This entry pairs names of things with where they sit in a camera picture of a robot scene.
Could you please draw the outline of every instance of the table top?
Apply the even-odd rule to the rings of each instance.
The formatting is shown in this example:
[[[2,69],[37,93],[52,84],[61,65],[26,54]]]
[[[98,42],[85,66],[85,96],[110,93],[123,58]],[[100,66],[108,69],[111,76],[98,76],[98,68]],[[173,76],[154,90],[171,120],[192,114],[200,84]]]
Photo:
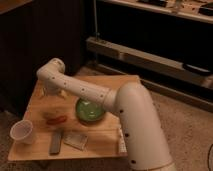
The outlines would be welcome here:
[[[126,82],[140,82],[138,76],[78,76],[80,80],[118,89]],[[13,143],[8,160],[49,160],[74,158],[119,157],[118,128],[119,118],[107,112],[105,117],[95,124],[81,124],[75,116],[75,104],[79,98],[71,93],[63,92],[62,96],[44,96],[43,84],[37,81],[29,100],[23,119],[33,122],[37,139],[32,145]],[[46,124],[46,114],[63,113],[68,116],[66,122],[50,126]],[[83,151],[61,143],[58,155],[49,155],[49,146],[53,130],[62,128],[64,131],[80,131],[88,136],[88,142]]]
[[[0,0],[0,14],[6,13],[33,0]]]

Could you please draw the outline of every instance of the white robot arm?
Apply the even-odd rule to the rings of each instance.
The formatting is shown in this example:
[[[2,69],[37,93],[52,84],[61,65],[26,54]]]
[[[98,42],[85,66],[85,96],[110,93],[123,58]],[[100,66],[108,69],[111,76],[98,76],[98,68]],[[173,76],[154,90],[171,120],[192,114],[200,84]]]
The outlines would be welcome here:
[[[54,58],[37,71],[47,93],[59,88],[102,106],[120,118],[128,159],[137,171],[176,171],[158,114],[148,90],[130,82],[118,91],[64,75],[65,65]]]

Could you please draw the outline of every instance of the green bowl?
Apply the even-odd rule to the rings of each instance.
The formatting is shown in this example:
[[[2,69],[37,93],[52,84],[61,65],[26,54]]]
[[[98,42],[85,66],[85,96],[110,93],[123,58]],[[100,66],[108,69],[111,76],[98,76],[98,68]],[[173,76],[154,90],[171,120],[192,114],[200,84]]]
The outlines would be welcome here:
[[[98,121],[106,113],[101,106],[81,98],[78,99],[75,109],[77,118],[85,122]]]

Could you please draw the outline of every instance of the speckled floor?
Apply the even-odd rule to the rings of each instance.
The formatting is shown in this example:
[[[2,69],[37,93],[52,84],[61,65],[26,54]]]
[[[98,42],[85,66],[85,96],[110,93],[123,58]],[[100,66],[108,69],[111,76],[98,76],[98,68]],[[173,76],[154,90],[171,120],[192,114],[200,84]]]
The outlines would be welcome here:
[[[83,67],[78,75],[100,75]],[[151,92],[178,171],[208,171],[207,154],[213,143],[213,113],[189,106]],[[42,162],[8,162],[12,140],[9,130],[18,120],[10,113],[0,113],[0,171],[129,171],[126,158],[58,160]],[[209,163],[213,169],[213,150]]]

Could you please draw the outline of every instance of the white cup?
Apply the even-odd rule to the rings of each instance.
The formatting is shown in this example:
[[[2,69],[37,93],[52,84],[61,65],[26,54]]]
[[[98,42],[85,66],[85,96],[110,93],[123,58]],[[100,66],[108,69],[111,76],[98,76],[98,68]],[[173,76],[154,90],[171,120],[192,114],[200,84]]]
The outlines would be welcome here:
[[[32,122],[29,120],[16,122],[10,129],[10,137],[16,142],[33,144],[36,140],[36,133]]]

